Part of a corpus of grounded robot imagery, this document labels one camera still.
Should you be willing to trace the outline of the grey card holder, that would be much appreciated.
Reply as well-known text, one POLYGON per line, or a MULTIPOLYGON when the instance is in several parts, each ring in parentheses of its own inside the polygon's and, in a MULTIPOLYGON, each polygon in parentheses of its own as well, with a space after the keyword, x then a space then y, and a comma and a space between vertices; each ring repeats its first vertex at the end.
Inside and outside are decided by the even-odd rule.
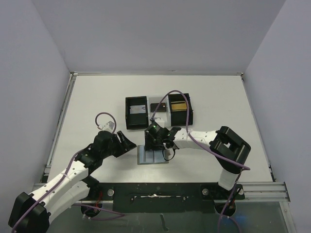
POLYGON ((168 150, 145 150, 143 145, 139 145, 137 150, 137 164, 165 164, 169 162, 169 156, 170 152, 168 150))

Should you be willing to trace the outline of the black white sorting tray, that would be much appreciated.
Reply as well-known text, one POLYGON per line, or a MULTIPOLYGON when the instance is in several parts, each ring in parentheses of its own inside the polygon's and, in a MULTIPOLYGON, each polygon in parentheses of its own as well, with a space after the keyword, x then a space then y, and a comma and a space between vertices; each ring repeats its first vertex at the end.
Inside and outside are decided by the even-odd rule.
POLYGON ((125 122, 128 130, 144 130, 154 119, 161 127, 193 124, 193 109, 188 93, 125 98, 125 122))

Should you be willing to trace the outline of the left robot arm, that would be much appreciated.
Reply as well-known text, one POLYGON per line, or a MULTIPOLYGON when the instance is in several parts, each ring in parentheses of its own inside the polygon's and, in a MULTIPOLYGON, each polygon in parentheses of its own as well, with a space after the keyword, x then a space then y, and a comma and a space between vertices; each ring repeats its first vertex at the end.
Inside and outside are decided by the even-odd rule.
POLYGON ((109 156, 116 158, 136 148, 118 131, 100 131, 93 143, 76 152, 67 167, 48 183, 14 202, 8 225, 14 233, 45 233, 50 223, 75 202, 98 196, 99 181, 91 176, 109 156))

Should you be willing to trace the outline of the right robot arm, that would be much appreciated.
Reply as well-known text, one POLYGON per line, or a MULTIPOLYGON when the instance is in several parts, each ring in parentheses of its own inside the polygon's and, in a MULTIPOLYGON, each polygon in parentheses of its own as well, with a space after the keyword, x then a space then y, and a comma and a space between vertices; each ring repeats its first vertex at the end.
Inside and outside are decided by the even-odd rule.
POLYGON ((215 131, 190 131, 180 127, 163 128, 153 122, 145 131, 145 150, 173 151, 181 149, 205 150, 214 155, 222 167, 216 186, 219 197, 226 199, 234 192, 234 185, 244 170, 251 146, 227 126, 215 131))

